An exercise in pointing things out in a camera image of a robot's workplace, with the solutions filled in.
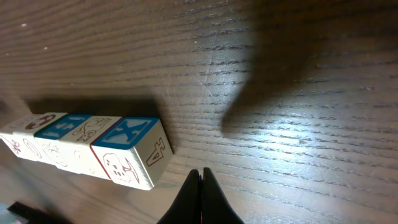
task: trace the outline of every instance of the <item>wooden table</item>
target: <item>wooden table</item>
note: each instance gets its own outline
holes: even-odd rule
[[[16,158],[0,201],[73,223],[155,223],[211,167],[246,223],[397,223],[398,2],[2,1],[2,124],[157,114],[151,191]]]

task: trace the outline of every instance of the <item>block face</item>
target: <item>block face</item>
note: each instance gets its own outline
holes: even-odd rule
[[[45,155],[43,152],[35,146],[35,142],[31,143],[25,138],[19,138],[13,135],[14,131],[22,129],[28,123],[37,119],[39,114],[30,114],[24,116],[12,123],[5,125],[0,130],[0,138],[6,143],[6,145],[11,149],[11,151],[20,158],[29,159],[32,161],[43,161]]]
[[[65,115],[66,113],[45,113],[37,119],[29,122],[27,125],[23,125],[23,128],[16,130],[14,133],[34,135],[37,131],[52,124],[54,121]]]
[[[59,150],[59,142],[51,139],[35,139],[40,148],[46,153],[49,159],[52,161],[52,164],[57,166],[59,169],[78,172],[73,165],[68,164],[68,161],[65,157],[62,156]]]
[[[60,139],[85,122],[91,115],[68,114],[35,134],[37,138]]]
[[[80,173],[79,164],[68,160],[59,139],[86,121],[91,115],[68,114],[47,125],[34,135],[34,139],[59,169]]]
[[[94,145],[91,148],[113,182],[142,190],[153,188],[134,148],[120,150]]]
[[[91,143],[118,122],[121,117],[92,116],[60,139],[61,153],[69,163],[78,164],[80,172],[103,179],[109,177],[91,150]]]
[[[162,123],[156,122],[135,148],[150,181],[155,185],[173,156]]]
[[[158,118],[122,118],[94,143],[94,146],[131,149],[155,125]]]

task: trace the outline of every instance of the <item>scratch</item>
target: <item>scratch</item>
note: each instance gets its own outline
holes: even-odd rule
[[[199,81],[199,79],[197,79],[197,80],[210,93],[210,96],[213,96],[213,93],[201,81]]]
[[[164,80],[164,78],[163,78],[163,82],[164,82],[164,87],[166,87],[167,96],[169,96],[169,100],[171,101],[172,99],[170,97],[169,89],[167,88],[166,80]]]
[[[218,34],[216,35],[216,39],[214,40],[213,45],[217,44],[217,40],[218,40]],[[214,51],[211,51],[210,63],[209,63],[209,66],[207,66],[207,72],[206,72],[207,74],[210,71],[210,66],[212,66],[213,60],[214,60]]]
[[[167,88],[166,80],[164,79],[164,77],[162,79],[164,82],[164,87],[166,88],[166,91],[167,91],[167,96],[169,96],[169,100],[172,101],[172,99],[170,97],[169,89]],[[177,103],[175,105],[177,105],[178,111],[180,112],[180,116],[182,116],[180,105],[179,105],[180,102],[178,101],[178,99],[176,99],[176,100],[177,100]]]

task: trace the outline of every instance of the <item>red border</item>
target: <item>red border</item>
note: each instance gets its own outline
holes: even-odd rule
[[[112,180],[111,176],[108,174],[108,172],[106,171],[104,165],[102,165],[102,162],[100,161],[100,159],[98,158],[97,154],[95,154],[95,151],[93,150],[93,143],[94,143],[98,138],[100,138],[103,134],[105,134],[107,131],[109,131],[111,128],[113,128],[113,126],[114,126],[118,121],[120,121],[120,119],[122,119],[122,118],[119,118],[119,119],[118,119],[115,123],[113,123],[107,130],[105,130],[105,131],[104,131],[102,134],[100,134],[96,139],[94,139],[94,140],[92,140],[92,142],[90,142],[90,149],[91,149],[91,151],[93,152],[94,156],[97,158],[97,161],[99,162],[99,164],[101,165],[102,169],[105,171],[105,174],[108,176],[108,178],[109,178],[110,180]]]

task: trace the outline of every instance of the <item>printed illustration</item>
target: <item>printed illustration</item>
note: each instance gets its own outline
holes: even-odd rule
[[[37,148],[31,142],[29,142],[28,140],[24,139],[24,143],[25,143],[25,146],[28,149],[30,149],[30,151],[32,151],[33,155],[35,155],[35,156],[37,156],[39,158],[42,158],[42,155],[40,154],[39,150],[37,150]]]
[[[14,140],[11,140],[11,142],[9,142],[6,138],[4,138],[3,136],[0,136],[1,139],[3,139],[4,142],[8,142],[8,146],[11,148],[11,150],[13,150],[15,152],[15,154],[19,155],[19,153],[21,152],[20,148],[20,144]]]
[[[81,154],[79,150],[75,151],[75,157],[78,158],[79,165],[82,169],[85,170],[85,173],[95,173],[95,169],[90,165],[89,162],[87,162],[87,159]]]
[[[60,154],[58,147],[56,145],[51,145],[51,143],[48,143],[44,144],[42,147],[52,161],[56,162],[57,164],[63,167],[68,166],[68,163]]]
[[[161,160],[161,158],[163,158],[163,150],[164,149],[165,149],[165,146],[163,143],[163,139],[159,138],[159,140],[157,142],[155,142],[155,150],[147,159],[148,167],[154,165],[157,161],[159,161],[159,160]]]
[[[122,165],[119,158],[114,153],[105,154],[103,159],[105,169],[113,179],[116,178],[127,183],[130,183],[135,179],[139,184],[138,174],[126,158],[124,159],[126,160],[128,167]]]
[[[20,127],[22,127],[24,124],[26,124],[26,122],[28,122],[28,121],[30,121],[31,119],[36,118],[36,117],[38,117],[38,115],[28,116],[28,117],[24,118],[23,121],[20,121],[20,122],[18,122],[18,123],[15,123],[15,124],[10,125],[9,128],[20,128]]]
[[[143,122],[135,126],[129,126],[127,121],[123,121],[119,126],[115,127],[105,138],[105,140],[112,139],[114,137],[125,135],[127,137],[127,143],[131,142],[147,125],[149,122]]]
[[[36,134],[39,138],[47,139],[60,139],[64,135],[68,134],[71,130],[85,122],[90,115],[66,115],[58,121],[45,128],[43,131]]]
[[[51,115],[44,116],[44,117],[39,118],[39,119],[37,119],[37,120],[35,120],[35,121],[32,121],[30,124],[28,124],[28,125],[25,127],[25,129],[26,129],[26,130],[30,130],[30,129],[38,128],[38,127],[40,127],[41,125],[45,125],[45,124],[47,124],[48,122],[52,121],[54,118],[55,118],[55,114],[51,114]]]
[[[100,130],[103,126],[105,126],[106,123],[110,122],[110,118],[95,118],[83,125],[83,127],[77,129],[72,133],[72,135],[77,136],[82,134],[80,138],[78,138],[76,141],[87,141],[89,140],[92,136],[95,135],[95,133]]]

